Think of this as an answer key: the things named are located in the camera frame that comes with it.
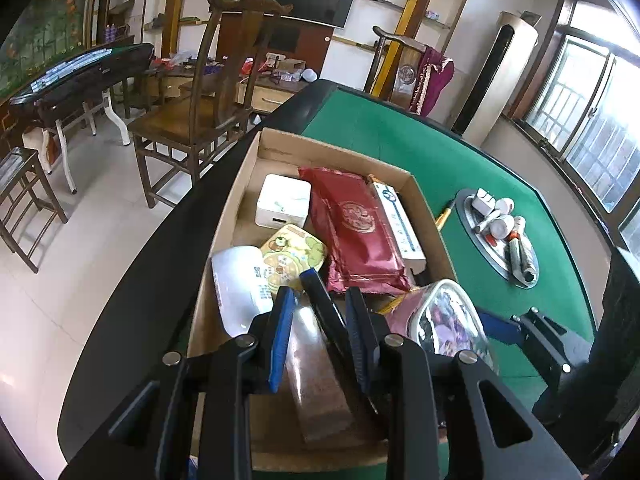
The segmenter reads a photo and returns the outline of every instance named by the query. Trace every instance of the clear plastic lid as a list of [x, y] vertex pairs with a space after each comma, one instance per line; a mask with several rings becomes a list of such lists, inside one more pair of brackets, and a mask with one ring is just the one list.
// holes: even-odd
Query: clear plastic lid
[[498, 366], [482, 323], [464, 289], [453, 280], [440, 280], [409, 293], [421, 294], [407, 325], [408, 337], [425, 351], [453, 357], [472, 350], [495, 372]]

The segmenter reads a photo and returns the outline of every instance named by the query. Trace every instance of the yellow package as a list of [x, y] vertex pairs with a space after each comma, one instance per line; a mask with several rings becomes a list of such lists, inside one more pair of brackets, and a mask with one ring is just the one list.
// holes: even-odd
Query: yellow package
[[260, 250], [273, 294], [280, 286], [302, 290], [300, 272], [311, 268], [320, 270], [327, 254], [320, 240], [293, 224], [279, 229]]

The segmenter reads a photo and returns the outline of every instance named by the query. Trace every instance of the metal tray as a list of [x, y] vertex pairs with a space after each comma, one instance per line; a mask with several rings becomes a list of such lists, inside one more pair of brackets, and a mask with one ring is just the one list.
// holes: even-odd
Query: metal tray
[[[496, 240], [497, 245], [493, 247], [486, 241], [484, 235], [476, 234], [474, 232], [474, 227], [478, 225], [483, 218], [478, 211], [471, 207], [471, 202], [475, 195], [476, 190], [471, 188], [461, 189], [456, 195], [456, 211], [458, 212], [460, 221], [473, 244], [476, 246], [478, 251], [480, 251], [480, 254], [484, 256], [484, 259], [487, 260], [489, 265], [491, 265], [505, 280], [513, 283], [513, 285], [519, 286], [520, 288], [532, 288], [536, 286], [538, 277], [540, 276], [540, 271], [538, 271], [536, 279], [528, 285], [520, 282], [512, 275], [509, 245], [507, 242], [503, 240]], [[532, 253], [535, 266], [540, 269], [536, 251], [532, 249]]]

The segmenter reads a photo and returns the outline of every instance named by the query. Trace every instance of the drawer handle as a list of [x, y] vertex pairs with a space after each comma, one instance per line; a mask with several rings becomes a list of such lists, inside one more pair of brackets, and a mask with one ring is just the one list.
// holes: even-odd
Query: drawer handle
[[271, 103], [272, 105], [283, 105], [284, 102], [280, 102], [280, 101], [274, 101], [273, 99], [267, 99], [266, 97], [263, 97], [262, 100], [266, 103]]

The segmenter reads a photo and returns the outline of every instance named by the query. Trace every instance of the window frame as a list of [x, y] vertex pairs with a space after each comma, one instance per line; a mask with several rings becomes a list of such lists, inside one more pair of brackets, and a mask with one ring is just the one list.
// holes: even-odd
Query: window frame
[[[600, 199], [591, 190], [591, 187], [566, 159], [572, 147], [578, 141], [580, 137], [579, 134], [588, 123], [594, 104], [599, 102], [604, 94], [607, 81], [611, 77], [615, 57], [625, 59], [640, 68], [640, 56], [636, 56], [636, 54], [633, 54], [627, 49], [603, 40], [593, 34], [571, 27], [570, 22], [577, 2], [587, 2], [613, 10], [607, 0], [558, 0], [556, 11], [545, 39], [507, 116], [512, 119], [524, 133], [531, 137], [546, 156], [554, 160], [554, 166], [564, 173], [563, 177], [568, 178], [571, 183], [574, 184], [572, 189], [581, 199], [586, 201], [588, 208], [592, 210], [590, 214], [595, 213], [597, 215], [599, 222], [606, 228], [610, 240], [615, 245], [628, 249], [628, 245], [622, 237], [622, 229], [628, 225], [634, 214], [640, 211], [640, 172], [632, 180], [629, 188], [625, 191], [612, 211], [607, 212]], [[526, 123], [525, 118], [538, 102], [540, 95], [545, 89], [546, 83], [553, 77], [554, 68], [559, 60], [559, 56], [562, 54], [562, 48], [567, 37], [579, 38], [580, 40], [608, 48], [609, 54], [600, 73], [596, 88], [587, 102], [580, 120], [578, 120], [576, 127], [565, 142], [562, 150], [557, 150], [542, 134], [530, 126], [530, 124]]]

